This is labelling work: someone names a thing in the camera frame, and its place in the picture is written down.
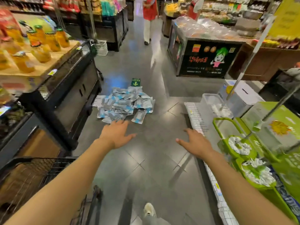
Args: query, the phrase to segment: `cardboard box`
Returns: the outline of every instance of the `cardboard box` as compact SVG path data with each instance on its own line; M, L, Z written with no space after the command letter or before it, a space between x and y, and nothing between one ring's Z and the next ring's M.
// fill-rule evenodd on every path
M236 80L225 80L225 83L218 92L218 95L226 101L227 95L230 93ZM240 81L235 88L232 97L226 102L228 108L233 113L233 116L241 117L257 102L264 102L261 98L245 81Z

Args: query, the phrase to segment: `person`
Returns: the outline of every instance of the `person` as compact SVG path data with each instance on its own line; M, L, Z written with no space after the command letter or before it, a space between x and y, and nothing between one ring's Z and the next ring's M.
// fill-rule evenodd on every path
M114 121L104 126L100 137L77 160L29 199L5 225L69 224L107 153L124 146L136 136L125 136L128 123ZM176 139L176 142L208 165L240 225L295 224L236 172L222 154L214 151L201 133L191 129L185 131L189 142L180 139ZM143 221L144 225L169 224L156 218L151 204L146 204L144 208Z
M200 16L204 0L192 0L187 11L187 16L197 21Z
M144 44L149 45L151 41L151 30L153 21L158 17L157 0L143 0L144 16Z

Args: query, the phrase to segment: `white pants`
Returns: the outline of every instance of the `white pants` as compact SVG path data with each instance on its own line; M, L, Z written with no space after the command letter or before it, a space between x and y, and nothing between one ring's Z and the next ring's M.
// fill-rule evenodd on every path
M144 19L144 41L150 42L151 38L151 28L152 28L153 20Z
M150 215L146 215L143 218L143 225L171 225L171 224L162 218L156 218Z

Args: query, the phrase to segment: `cartoon character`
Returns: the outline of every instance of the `cartoon character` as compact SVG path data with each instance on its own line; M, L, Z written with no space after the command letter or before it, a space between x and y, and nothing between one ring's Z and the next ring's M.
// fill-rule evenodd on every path
M217 51L216 57L214 58L214 60L212 60L212 62L210 64L211 65L214 64L214 66L213 66L214 68L219 67L219 65L221 63L224 63L223 60L224 60L227 53L228 53L228 50L225 47L222 47L221 49L219 49Z

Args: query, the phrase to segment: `pile of packets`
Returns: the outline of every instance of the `pile of packets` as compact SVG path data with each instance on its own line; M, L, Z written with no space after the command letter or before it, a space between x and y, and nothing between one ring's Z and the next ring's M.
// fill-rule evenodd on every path
M133 115L134 109L138 109L131 121L142 124L145 115L153 112L154 103L155 100L145 94L142 87L113 87L112 93L102 98L97 118L103 118L103 122L110 124L112 121L124 120Z

